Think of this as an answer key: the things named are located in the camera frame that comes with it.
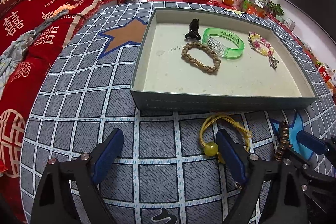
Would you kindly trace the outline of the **small silver charm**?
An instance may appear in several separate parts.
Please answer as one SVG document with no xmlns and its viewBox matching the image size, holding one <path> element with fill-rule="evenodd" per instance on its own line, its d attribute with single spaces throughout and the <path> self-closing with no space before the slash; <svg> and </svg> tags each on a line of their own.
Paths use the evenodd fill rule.
<svg viewBox="0 0 336 224">
<path fill-rule="evenodd" d="M 278 63 L 279 61 L 273 55 L 269 56 L 269 65 L 271 68 L 276 70 Z"/>
</svg>

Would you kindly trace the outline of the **green translucent bangle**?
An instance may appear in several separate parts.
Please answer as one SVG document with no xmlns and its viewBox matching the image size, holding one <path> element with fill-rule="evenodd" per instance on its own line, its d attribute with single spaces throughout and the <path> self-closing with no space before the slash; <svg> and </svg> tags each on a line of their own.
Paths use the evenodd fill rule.
<svg viewBox="0 0 336 224">
<path fill-rule="evenodd" d="M 236 34 L 221 28 L 206 28 L 202 44 L 211 48 L 219 57 L 238 59 L 242 56 L 245 44 Z"/>
</svg>

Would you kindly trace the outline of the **black hair claw clip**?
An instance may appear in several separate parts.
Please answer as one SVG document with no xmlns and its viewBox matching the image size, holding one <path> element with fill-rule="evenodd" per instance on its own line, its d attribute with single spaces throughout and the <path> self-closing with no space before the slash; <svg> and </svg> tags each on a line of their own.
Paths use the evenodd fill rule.
<svg viewBox="0 0 336 224">
<path fill-rule="evenodd" d="M 201 36 L 198 30 L 199 30 L 199 19 L 193 19 L 189 24 L 189 32 L 185 34 L 185 38 L 200 40 Z"/>
</svg>

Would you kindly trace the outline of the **teal jewelry tray box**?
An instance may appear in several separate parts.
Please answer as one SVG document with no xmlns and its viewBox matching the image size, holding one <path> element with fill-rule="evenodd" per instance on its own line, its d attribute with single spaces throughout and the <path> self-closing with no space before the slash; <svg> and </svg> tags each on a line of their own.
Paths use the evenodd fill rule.
<svg viewBox="0 0 336 224">
<path fill-rule="evenodd" d="M 221 58 L 206 73 L 182 57 L 193 19 L 199 32 L 217 27 L 239 36 L 245 48 L 238 59 Z M 269 56 L 278 61 L 269 65 Z M 140 110 L 248 111 L 308 107 L 317 99 L 311 80 L 290 48 L 268 22 L 192 9 L 157 8 L 149 18 L 130 84 Z"/>
</svg>

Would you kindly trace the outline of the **grey checkered table cloth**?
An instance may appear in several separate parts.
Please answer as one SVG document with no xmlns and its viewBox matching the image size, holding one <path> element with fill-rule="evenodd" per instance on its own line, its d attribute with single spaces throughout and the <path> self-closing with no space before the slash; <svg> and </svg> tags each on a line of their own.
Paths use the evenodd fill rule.
<svg viewBox="0 0 336 224">
<path fill-rule="evenodd" d="M 221 79 L 200 73 L 181 58 L 187 22 L 199 18 L 202 28 L 220 26 L 247 38 L 250 28 L 267 34 L 280 47 L 280 64 L 272 69 L 254 52 L 243 61 L 226 60 Z M 74 160 L 91 152 L 114 128 L 124 146 L 100 185 L 118 223 L 155 223 L 161 208 L 176 223 L 220 223 L 237 193 L 229 170 L 205 157 L 198 132 L 207 110 L 139 110 L 130 83 L 140 45 L 127 39 L 131 25 L 153 24 L 149 65 L 169 93 L 221 93 L 295 97 L 303 94 L 294 71 L 306 74 L 317 100 L 305 109 L 254 108 L 245 103 L 233 118 L 253 133 L 252 148 L 269 160 L 276 146 L 276 127 L 287 120 L 294 129 L 317 137 L 335 135 L 335 104 L 321 75 L 298 43 L 276 23 L 209 5 L 147 2 L 101 9 L 62 50 L 32 107 L 21 154 L 23 209 L 31 219 L 35 197 L 48 159 Z M 199 83 L 191 76 L 199 74 Z"/>
</svg>

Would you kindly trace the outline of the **light blue floral blanket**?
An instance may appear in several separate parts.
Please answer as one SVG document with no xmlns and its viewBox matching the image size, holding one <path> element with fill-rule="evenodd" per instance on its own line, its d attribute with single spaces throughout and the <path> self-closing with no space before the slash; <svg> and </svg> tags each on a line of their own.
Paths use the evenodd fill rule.
<svg viewBox="0 0 336 224">
<path fill-rule="evenodd" d="M 57 19 L 67 15 L 68 12 L 68 9 L 59 11 L 56 15 L 46 19 L 33 30 L 25 32 L 17 38 L 17 40 L 12 41 L 10 46 L 8 46 L 8 48 L 1 54 L 1 96 L 10 76 L 14 73 L 19 63 L 25 57 L 28 47 L 31 46 L 34 40 L 42 34 L 42 31 L 44 31 Z"/>
</svg>

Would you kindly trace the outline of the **potted green plant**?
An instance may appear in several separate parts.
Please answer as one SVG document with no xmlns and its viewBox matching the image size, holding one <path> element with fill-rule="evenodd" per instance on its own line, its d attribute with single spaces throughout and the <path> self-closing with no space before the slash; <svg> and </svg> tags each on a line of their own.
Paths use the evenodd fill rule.
<svg viewBox="0 0 336 224">
<path fill-rule="evenodd" d="M 268 0 L 265 5 L 266 11 L 268 11 L 272 16 L 276 17 L 278 16 L 283 16 L 284 11 L 279 4 L 275 4 L 273 1 Z"/>
</svg>

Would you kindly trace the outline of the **red covered sofa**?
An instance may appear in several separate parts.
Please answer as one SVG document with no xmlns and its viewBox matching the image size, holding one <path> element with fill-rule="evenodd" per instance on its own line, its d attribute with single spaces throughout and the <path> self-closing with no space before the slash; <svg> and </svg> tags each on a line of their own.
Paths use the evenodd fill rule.
<svg viewBox="0 0 336 224">
<path fill-rule="evenodd" d="M 19 188 L 20 159 L 27 120 L 38 91 L 52 64 L 101 5 L 124 0 L 21 0 L 1 17 L 1 54 L 22 34 L 33 30 L 59 11 L 67 15 L 54 21 L 28 47 L 1 96 L 1 198 L 9 211 L 1 223 L 25 223 Z"/>
</svg>

